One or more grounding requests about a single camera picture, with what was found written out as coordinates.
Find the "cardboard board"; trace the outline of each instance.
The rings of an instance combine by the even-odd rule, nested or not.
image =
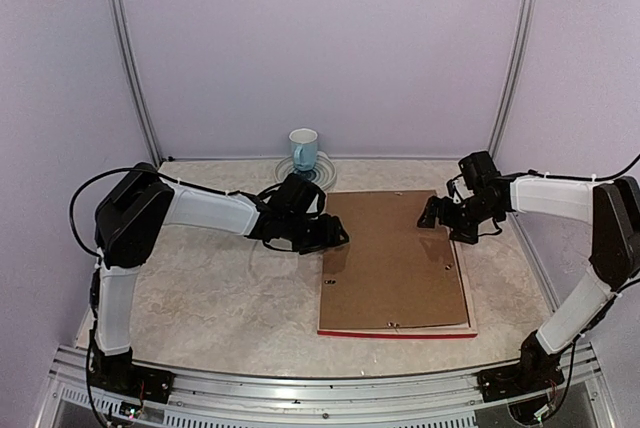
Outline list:
[[[447,230],[416,227],[434,194],[328,195],[327,211],[340,216],[351,241],[324,254],[319,333],[400,338],[476,333]]]

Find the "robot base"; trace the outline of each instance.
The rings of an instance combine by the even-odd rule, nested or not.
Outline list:
[[[104,356],[93,350],[94,361],[89,372],[89,383],[111,393],[139,400],[167,404],[175,375],[132,363],[133,351],[116,356]]]
[[[551,388],[564,383],[564,375],[559,367],[550,367],[545,372],[537,372],[535,378],[521,385],[522,366],[520,363],[482,370],[478,373],[478,384],[485,403],[515,398]]]

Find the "black bracket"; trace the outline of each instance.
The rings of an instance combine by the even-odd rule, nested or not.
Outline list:
[[[340,218],[322,213],[324,191],[299,175],[289,174],[255,198],[260,216],[247,238],[262,240],[268,248],[271,240],[282,238],[291,241],[291,251],[304,255],[349,242]],[[314,200],[317,211],[309,213]]]
[[[133,350],[106,356],[94,343],[93,363],[89,369],[89,383],[111,393],[138,400],[166,404],[169,401],[175,375],[167,370],[139,366],[132,363]]]
[[[478,242],[479,222],[468,216],[464,204],[456,204],[449,198],[432,196],[418,219],[418,228],[435,228],[436,221],[451,229],[449,239],[469,245]]]
[[[623,176],[593,189],[593,238],[589,261],[598,278],[619,290],[640,270],[640,188]]]
[[[540,346],[536,332],[522,343],[520,361],[482,370],[478,385],[485,402],[504,400],[551,388],[564,383],[560,369],[561,354],[548,355]]]

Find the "metal frame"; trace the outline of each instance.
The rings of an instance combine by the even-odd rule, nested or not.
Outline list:
[[[593,409],[598,426],[616,428],[617,415],[615,414],[611,392],[603,375],[585,383],[589,391],[589,401]]]
[[[513,98],[516,92],[520,70],[522,68],[522,61],[527,47],[527,39],[529,38],[529,28],[531,27],[531,20],[533,19],[534,5],[535,0],[522,0],[520,2],[520,14],[518,16],[516,38],[513,43],[511,58],[509,60],[507,79],[502,90],[498,115],[496,116],[496,121],[491,132],[491,139],[489,140],[488,150],[493,157],[496,156],[498,148],[500,147],[500,143],[507,126],[509,112],[511,111],[511,106],[513,104]]]
[[[61,398],[88,407],[85,356],[85,350],[64,346],[58,349],[50,370],[43,415],[36,427],[51,426]],[[570,355],[565,353],[561,360],[565,374],[569,361]],[[481,368],[505,363],[430,374],[350,379],[269,378],[141,364],[176,373],[169,403],[145,404],[145,412],[155,421],[149,423],[151,426],[193,428],[207,426],[206,423],[216,426],[218,423],[220,426],[330,425],[338,428],[354,425],[420,426],[423,423],[425,426],[433,423],[432,426],[438,427],[446,426],[446,420],[473,420],[475,424],[475,411],[507,403],[506,400],[483,403],[475,374]],[[602,391],[600,378],[600,367],[591,345],[579,345],[574,382],[591,383],[590,392],[597,393]],[[94,391],[94,399],[99,406],[132,401],[111,393],[105,395],[98,389]],[[604,423],[599,426],[613,428],[614,425],[607,422],[606,397],[594,399],[603,403],[594,406],[598,422]]]
[[[113,24],[116,30],[116,38],[120,47],[120,55],[122,56],[122,64],[131,90],[131,97],[133,98],[138,122],[142,129],[149,157],[153,164],[158,167],[163,159],[162,151],[142,93],[140,77],[138,76],[138,69],[133,56],[129,32],[127,30],[127,18],[125,16],[124,3],[122,0],[109,0],[109,4],[111,6]]]

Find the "mug handle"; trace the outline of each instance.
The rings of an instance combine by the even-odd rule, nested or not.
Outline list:
[[[302,145],[296,146],[296,149],[293,151],[293,164],[294,165],[303,165],[302,161]]]

